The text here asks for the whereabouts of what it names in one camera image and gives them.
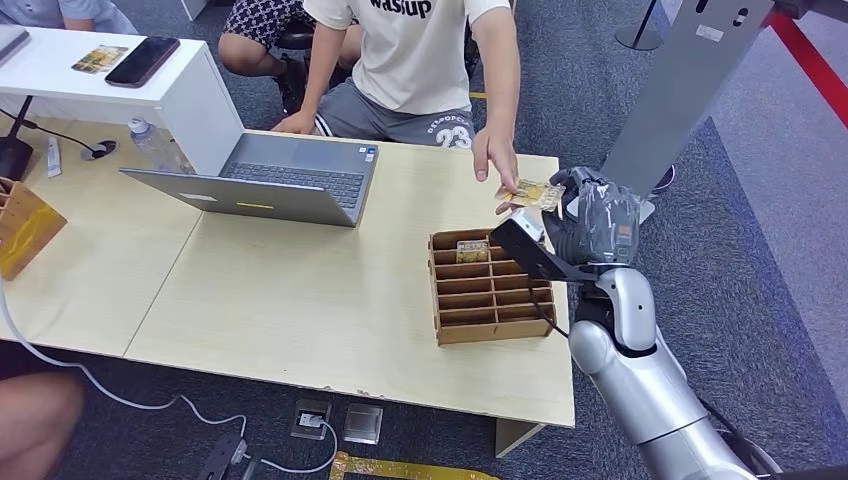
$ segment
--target black cable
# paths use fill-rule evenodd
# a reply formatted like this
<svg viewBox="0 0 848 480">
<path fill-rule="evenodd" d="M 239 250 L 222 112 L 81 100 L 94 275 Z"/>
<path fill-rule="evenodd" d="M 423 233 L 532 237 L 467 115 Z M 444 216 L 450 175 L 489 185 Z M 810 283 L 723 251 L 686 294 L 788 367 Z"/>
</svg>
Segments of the black cable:
<svg viewBox="0 0 848 480">
<path fill-rule="evenodd" d="M 730 420 L 724 418 L 724 415 L 722 415 L 718 410 L 716 410 L 715 407 L 713 407 L 709 402 L 707 402 L 700 396 L 698 396 L 698 400 L 701 402 L 701 405 L 703 405 L 704 408 L 706 408 L 707 411 L 710 412 L 710 415 L 715 417 L 716 420 L 719 421 L 719 423 L 724 425 L 724 427 L 727 429 L 728 432 L 730 432 L 731 435 L 733 435 L 737 440 L 739 440 L 742 445 L 745 446 L 745 449 L 748 450 L 748 454 L 751 455 L 751 457 L 757 459 L 763 469 L 765 469 L 766 473 L 769 474 L 770 478 L 772 478 L 773 480 L 778 480 L 780 478 L 780 474 L 777 473 L 774 467 L 772 467 L 771 462 L 769 462 L 768 459 L 763 458 L 763 455 L 760 450 L 758 448 L 754 448 L 754 446 L 751 445 L 745 435 L 742 435 L 742 432 L 740 432 L 735 426 L 733 426 L 732 423 L 730 423 Z"/>
<path fill-rule="evenodd" d="M 16 117 L 16 116 L 12 115 L 11 113 L 7 112 L 6 110 L 3 110 L 2 108 L 0 108 L 0 112 L 2 112 L 4 115 L 6 115 L 7 117 L 11 118 L 12 120 L 17 120 L 17 119 L 18 119 L 18 117 Z M 21 122 L 21 125 L 23 125 L 23 126 L 25 126 L 25 127 L 29 128 L 29 129 L 31 129 L 31 130 L 41 130 L 42 132 L 49 133 L 50 135 L 56 135 L 57 137 L 62 137 L 62 138 L 64 138 L 64 139 L 66 139 L 66 140 L 70 140 L 70 141 L 72 141 L 72 142 L 76 142 L 76 143 L 78 143 L 78 144 L 82 145 L 83 147 L 87 148 L 87 149 L 88 149 L 88 150 L 92 153 L 92 156 L 93 156 L 94 158 L 97 158 L 97 157 L 100 155 L 100 150 L 95 150 L 95 149 L 93 149 L 93 148 L 89 147 L 88 145 L 86 145 L 85 143 L 83 143 L 83 142 L 81 142 L 81 141 L 77 140 L 76 138 L 69 137 L 69 136 L 67 136 L 67 135 L 62 135 L 61 133 L 56 133 L 56 132 L 54 132 L 53 130 L 47 130 L 47 129 L 46 129 L 46 128 L 44 128 L 44 127 L 39 127 L 37 123 L 35 123 L 35 122 L 31 121 L 31 120 L 24 119 L 24 120 Z"/>
<path fill-rule="evenodd" d="M 533 306 L 536 307 L 536 312 L 539 314 L 539 316 L 544 318 L 545 321 L 548 322 L 548 325 L 550 325 L 551 328 L 556 330 L 557 333 L 559 333 L 565 338 L 568 338 L 568 334 L 565 333 L 563 329 L 559 328 L 557 324 L 554 323 L 553 320 L 551 320 L 551 317 L 549 317 L 548 314 L 545 313 L 545 310 L 542 308 L 542 306 L 539 305 L 539 301 L 536 300 L 536 294 L 533 292 L 533 279 L 530 278 L 529 275 L 527 276 L 527 291 L 530 292 L 530 301 L 533 302 Z"/>
</svg>

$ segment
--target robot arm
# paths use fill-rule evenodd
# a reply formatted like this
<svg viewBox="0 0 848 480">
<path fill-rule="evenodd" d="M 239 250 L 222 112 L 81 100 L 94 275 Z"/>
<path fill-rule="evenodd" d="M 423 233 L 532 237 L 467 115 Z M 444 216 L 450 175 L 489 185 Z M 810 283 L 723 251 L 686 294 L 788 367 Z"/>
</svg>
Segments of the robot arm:
<svg viewBox="0 0 848 480">
<path fill-rule="evenodd" d="M 639 228 L 639 199 L 587 168 L 554 175 L 579 189 L 579 216 L 544 212 L 556 255 L 514 214 L 492 232 L 531 277 L 578 284 L 569 346 L 654 478 L 756 478 L 709 422 L 656 324 L 650 283 L 629 266 Z"/>
</svg>

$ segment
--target person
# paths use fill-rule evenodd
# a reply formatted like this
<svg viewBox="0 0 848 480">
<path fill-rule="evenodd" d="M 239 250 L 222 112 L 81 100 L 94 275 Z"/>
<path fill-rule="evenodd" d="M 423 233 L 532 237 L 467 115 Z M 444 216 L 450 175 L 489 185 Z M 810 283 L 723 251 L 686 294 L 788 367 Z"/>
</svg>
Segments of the person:
<svg viewBox="0 0 848 480">
<path fill-rule="evenodd" d="M 303 64 L 288 56 L 277 58 L 270 53 L 271 47 L 293 22 L 315 24 L 303 10 L 302 0 L 237 0 L 218 40 L 221 63 L 237 75 L 272 77 L 284 102 L 292 95 L 302 96 L 306 82 Z M 359 59 L 361 40 L 362 30 L 351 26 L 340 52 L 342 67 L 350 68 Z M 293 104 L 299 102 L 300 99 L 293 100 Z"/>
<path fill-rule="evenodd" d="M 488 177 L 491 160 L 502 184 L 517 190 L 512 143 L 520 66 L 508 0 L 304 0 L 303 6 L 317 21 L 306 94 L 301 110 L 273 130 L 471 147 L 479 181 Z M 354 17 L 364 30 L 361 58 L 351 79 L 322 95 Z M 486 125 L 476 136 L 463 58 L 466 18 L 487 94 Z"/>
<path fill-rule="evenodd" d="M 82 388 L 70 375 L 39 373 L 0 381 L 0 478 L 48 478 L 82 403 Z"/>
<path fill-rule="evenodd" d="M 138 34 L 127 16 L 109 0 L 0 0 L 0 23 Z"/>
</svg>

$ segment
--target wooden box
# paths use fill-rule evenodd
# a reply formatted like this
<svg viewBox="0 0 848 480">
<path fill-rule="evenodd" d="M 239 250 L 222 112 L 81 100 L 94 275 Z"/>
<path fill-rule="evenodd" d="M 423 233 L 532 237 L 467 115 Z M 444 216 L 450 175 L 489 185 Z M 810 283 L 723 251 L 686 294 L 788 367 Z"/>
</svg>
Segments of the wooden box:
<svg viewBox="0 0 848 480">
<path fill-rule="evenodd" d="M 430 236 L 436 340 L 439 345 L 547 336 L 553 330 L 539 308 L 556 323 L 551 282 L 530 279 L 490 230 L 440 232 Z M 457 242 L 487 240 L 485 261 L 457 263 Z M 539 308 L 533 304 L 529 285 Z"/>
<path fill-rule="evenodd" d="M 0 274 L 12 280 L 67 220 L 21 182 L 0 177 Z"/>
</svg>

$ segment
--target laptop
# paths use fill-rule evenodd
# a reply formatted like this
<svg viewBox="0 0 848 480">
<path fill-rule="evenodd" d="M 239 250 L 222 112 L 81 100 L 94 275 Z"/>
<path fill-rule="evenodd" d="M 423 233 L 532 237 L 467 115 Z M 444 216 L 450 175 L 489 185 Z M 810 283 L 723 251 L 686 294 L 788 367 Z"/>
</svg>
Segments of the laptop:
<svg viewBox="0 0 848 480">
<path fill-rule="evenodd" d="M 11 57 L 18 50 L 18 47 L 29 39 L 29 32 L 24 27 L 7 25 L 4 23 L 5 18 L 0 15 L 0 62 Z"/>
<path fill-rule="evenodd" d="M 122 168 L 205 212 L 356 227 L 377 146 L 244 133 L 220 176 Z"/>
</svg>

